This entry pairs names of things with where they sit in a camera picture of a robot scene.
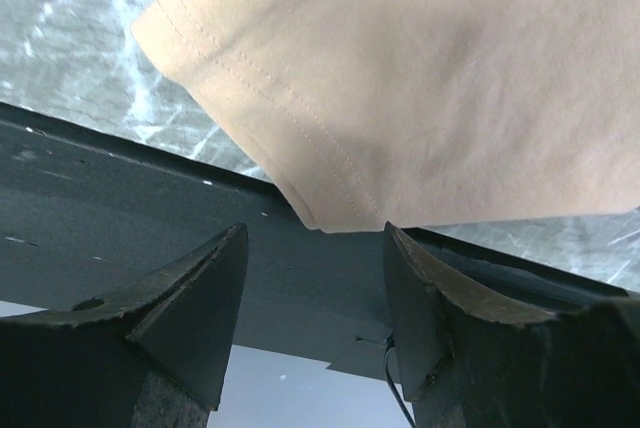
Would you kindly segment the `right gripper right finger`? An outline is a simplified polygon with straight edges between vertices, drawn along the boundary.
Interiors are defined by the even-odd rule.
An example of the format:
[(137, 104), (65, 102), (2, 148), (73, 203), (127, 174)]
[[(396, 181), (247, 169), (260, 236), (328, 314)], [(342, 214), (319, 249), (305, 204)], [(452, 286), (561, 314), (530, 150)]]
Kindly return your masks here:
[(636, 293), (384, 230), (396, 393), (416, 427), (635, 427)]

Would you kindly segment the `tan t shirt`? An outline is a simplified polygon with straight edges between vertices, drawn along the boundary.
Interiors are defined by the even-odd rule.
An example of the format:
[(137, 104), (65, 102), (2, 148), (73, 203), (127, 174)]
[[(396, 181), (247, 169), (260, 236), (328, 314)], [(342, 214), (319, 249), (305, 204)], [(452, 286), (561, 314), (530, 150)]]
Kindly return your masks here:
[(155, 0), (131, 32), (311, 229), (639, 204), (639, 0)]

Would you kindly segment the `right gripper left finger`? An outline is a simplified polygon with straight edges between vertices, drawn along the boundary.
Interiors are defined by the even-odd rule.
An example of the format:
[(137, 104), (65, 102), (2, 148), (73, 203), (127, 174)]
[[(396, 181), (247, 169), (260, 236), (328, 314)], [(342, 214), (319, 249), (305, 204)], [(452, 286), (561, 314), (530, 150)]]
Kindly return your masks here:
[(248, 264), (242, 224), (68, 311), (1, 321), (5, 427), (203, 427), (221, 400)]

